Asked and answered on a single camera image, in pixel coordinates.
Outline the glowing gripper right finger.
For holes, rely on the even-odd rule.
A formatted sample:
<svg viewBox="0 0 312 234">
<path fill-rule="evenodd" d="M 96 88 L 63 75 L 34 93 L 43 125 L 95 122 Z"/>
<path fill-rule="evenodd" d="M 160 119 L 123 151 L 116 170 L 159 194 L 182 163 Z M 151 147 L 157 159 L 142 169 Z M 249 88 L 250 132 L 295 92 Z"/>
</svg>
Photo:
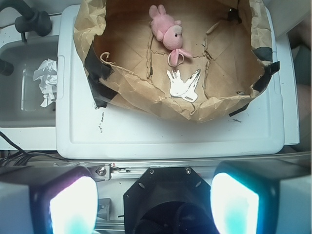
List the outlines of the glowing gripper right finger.
<svg viewBox="0 0 312 234">
<path fill-rule="evenodd" d="M 223 161 L 211 182 L 211 209 L 221 234 L 310 234 L 308 165 L 279 159 Z"/>
</svg>

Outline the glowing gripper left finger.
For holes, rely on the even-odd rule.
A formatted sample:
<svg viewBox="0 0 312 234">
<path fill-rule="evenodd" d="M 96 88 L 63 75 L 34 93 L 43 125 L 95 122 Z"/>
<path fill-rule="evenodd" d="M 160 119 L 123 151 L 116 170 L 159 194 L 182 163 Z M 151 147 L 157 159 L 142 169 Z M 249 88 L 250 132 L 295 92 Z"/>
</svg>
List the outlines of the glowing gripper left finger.
<svg viewBox="0 0 312 234">
<path fill-rule="evenodd" d="M 2 234 L 91 234 L 97 212 L 97 184 L 83 166 L 0 169 Z"/>
</svg>

